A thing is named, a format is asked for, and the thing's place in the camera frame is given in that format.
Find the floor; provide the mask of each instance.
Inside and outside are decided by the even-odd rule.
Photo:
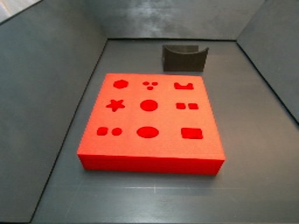
[[[219,126],[219,175],[85,171],[77,150],[105,76],[163,74],[165,44],[210,47],[205,72],[191,74],[203,76]],[[33,222],[298,222],[298,130],[235,42],[110,40]]]

